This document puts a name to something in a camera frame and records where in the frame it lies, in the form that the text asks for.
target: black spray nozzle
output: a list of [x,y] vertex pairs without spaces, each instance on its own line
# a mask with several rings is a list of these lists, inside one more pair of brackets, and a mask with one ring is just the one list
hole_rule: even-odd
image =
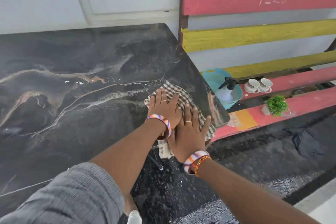
[[228,90],[233,90],[236,84],[239,84],[239,81],[237,79],[233,77],[225,77],[225,82],[218,89],[220,90],[227,85]]

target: checkered cloth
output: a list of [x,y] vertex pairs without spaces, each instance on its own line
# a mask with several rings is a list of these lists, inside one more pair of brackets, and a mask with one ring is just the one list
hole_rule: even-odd
[[[191,96],[187,93],[187,91],[185,91],[181,87],[171,84],[169,81],[166,81],[166,83],[162,86],[162,88],[164,88],[166,91],[168,101],[171,100],[173,95],[179,95],[177,106],[181,107],[183,117],[184,117],[184,105],[186,103],[189,103],[191,108],[197,107],[195,103],[193,102],[193,99],[191,98]],[[152,95],[156,95],[156,92],[153,92],[152,94],[150,94],[148,96],[148,99],[145,99],[144,101],[147,107],[149,106],[149,101]],[[205,117],[201,113],[200,109],[198,109],[198,120],[199,120],[199,128],[201,129],[204,125]],[[216,131],[216,128],[213,125],[210,125],[208,133],[205,137],[205,140],[207,141],[215,137],[215,131]],[[159,144],[160,158],[170,158],[174,156],[166,140],[158,140],[157,142]]]

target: green plant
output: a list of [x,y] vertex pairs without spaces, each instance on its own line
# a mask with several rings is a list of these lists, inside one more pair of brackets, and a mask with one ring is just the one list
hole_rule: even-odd
[[281,116],[281,113],[288,108],[286,99],[283,96],[275,96],[267,99],[265,104],[268,106],[269,112],[277,116]]

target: teacup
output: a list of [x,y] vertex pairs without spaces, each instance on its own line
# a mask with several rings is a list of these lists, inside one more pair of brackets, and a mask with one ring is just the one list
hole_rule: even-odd
[[273,86],[273,82],[271,82],[271,80],[267,79],[267,78],[262,78],[260,81],[260,86],[258,87],[260,92],[263,93],[271,93],[272,92],[272,86]]
[[259,93],[259,86],[260,83],[256,79],[249,79],[249,81],[245,83],[244,89],[248,93]]

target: hand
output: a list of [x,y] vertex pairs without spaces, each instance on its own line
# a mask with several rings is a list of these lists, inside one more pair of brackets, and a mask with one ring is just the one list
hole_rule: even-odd
[[194,152],[205,150],[205,137],[211,122],[211,116],[208,116],[203,128],[200,130],[197,108],[193,109],[192,117],[190,111],[189,104],[186,104],[184,121],[181,119],[177,125],[176,140],[174,137],[167,138],[171,151],[174,153],[176,159],[182,163]]
[[178,95],[174,95],[168,103],[166,91],[164,89],[156,90],[156,97],[151,96],[148,107],[148,116],[159,114],[165,117],[174,129],[182,117],[181,107],[177,107]]

